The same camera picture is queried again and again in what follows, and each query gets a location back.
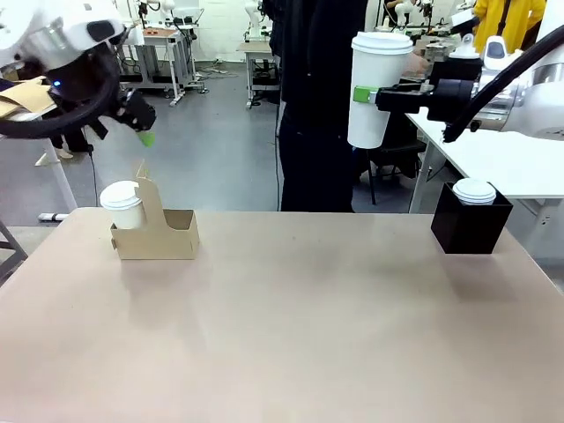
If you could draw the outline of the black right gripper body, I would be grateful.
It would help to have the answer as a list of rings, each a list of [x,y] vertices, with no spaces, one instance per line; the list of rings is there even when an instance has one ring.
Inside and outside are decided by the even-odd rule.
[[[380,111],[418,114],[427,110],[427,120],[453,122],[470,102],[475,82],[459,79],[439,79],[437,85],[396,84],[381,88],[376,94]]]

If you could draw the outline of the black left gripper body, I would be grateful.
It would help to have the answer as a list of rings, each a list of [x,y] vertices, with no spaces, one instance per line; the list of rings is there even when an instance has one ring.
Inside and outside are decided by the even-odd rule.
[[[148,131],[156,121],[155,108],[145,101],[137,90],[120,91],[117,98],[115,119],[135,132]]]

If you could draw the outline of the person's left hand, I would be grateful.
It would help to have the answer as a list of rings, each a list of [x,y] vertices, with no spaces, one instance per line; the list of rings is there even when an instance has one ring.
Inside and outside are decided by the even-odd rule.
[[[422,56],[410,53],[402,76],[407,78],[423,78],[429,69],[429,62]]]

